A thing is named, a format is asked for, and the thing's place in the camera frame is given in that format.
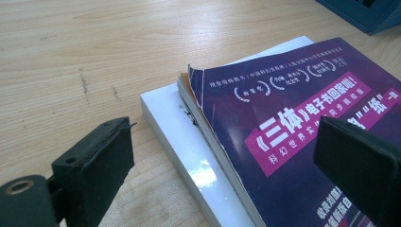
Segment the black device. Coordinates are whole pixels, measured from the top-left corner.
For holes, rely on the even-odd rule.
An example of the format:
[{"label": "black device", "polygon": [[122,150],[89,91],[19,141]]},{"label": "black device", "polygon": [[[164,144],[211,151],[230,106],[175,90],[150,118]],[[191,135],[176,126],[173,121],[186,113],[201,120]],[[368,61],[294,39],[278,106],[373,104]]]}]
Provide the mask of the black device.
[{"label": "black device", "polygon": [[401,0],[317,1],[368,34],[401,24]]},{"label": "black device", "polygon": [[401,149],[323,116],[314,163],[377,227],[401,226]]},{"label": "black device", "polygon": [[133,167],[128,117],[99,125],[52,164],[0,187],[0,226],[97,226]]}]

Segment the black clamp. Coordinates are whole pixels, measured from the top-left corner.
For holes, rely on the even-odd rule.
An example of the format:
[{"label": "black clamp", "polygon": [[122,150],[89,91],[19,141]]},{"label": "black clamp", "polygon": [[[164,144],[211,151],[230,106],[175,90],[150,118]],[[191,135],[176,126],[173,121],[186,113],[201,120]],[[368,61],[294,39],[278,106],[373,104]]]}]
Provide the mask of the black clamp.
[{"label": "black clamp", "polygon": [[128,117],[99,125],[52,164],[53,176],[0,187],[0,226],[97,226],[133,167]]}]

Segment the white book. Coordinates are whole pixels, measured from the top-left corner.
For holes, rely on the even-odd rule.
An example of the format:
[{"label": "white book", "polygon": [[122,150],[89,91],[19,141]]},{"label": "white book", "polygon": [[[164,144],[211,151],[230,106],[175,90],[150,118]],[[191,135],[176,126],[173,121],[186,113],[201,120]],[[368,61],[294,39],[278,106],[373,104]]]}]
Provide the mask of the white book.
[{"label": "white book", "polygon": [[[235,62],[279,54],[308,44],[313,42],[303,36]],[[213,151],[194,125],[177,83],[142,94],[141,104],[145,119],[209,223],[212,226],[253,226]]]}]

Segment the wooden table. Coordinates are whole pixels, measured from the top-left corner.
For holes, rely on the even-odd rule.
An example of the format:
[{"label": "wooden table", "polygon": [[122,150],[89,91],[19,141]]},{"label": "wooden table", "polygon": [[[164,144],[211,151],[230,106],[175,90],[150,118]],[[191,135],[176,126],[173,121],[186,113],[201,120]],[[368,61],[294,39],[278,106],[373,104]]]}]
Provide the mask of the wooden table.
[{"label": "wooden table", "polygon": [[208,226],[139,95],[306,35],[342,37],[401,79],[401,27],[366,35],[314,1],[0,1],[0,184],[41,174],[127,115],[135,167],[102,226]]}]

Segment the stacked books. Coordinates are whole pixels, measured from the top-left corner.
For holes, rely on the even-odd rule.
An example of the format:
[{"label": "stacked books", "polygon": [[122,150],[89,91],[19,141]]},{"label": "stacked books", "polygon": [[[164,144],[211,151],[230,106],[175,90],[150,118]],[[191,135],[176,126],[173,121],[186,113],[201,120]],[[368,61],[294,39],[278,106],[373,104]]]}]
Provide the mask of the stacked books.
[{"label": "stacked books", "polygon": [[[174,85],[168,89],[179,103]],[[401,146],[393,124],[401,122],[401,83],[344,40],[217,68],[190,67],[178,90],[183,102],[174,107],[161,104],[162,90],[143,94],[144,115],[212,225],[374,226],[312,158],[321,115]],[[200,131],[185,133],[192,123]],[[212,155],[198,155],[204,150]],[[181,152],[197,159],[199,171]],[[226,187],[215,194],[220,182]],[[235,205],[213,205],[215,195]],[[222,214],[237,219],[224,222]]]}]

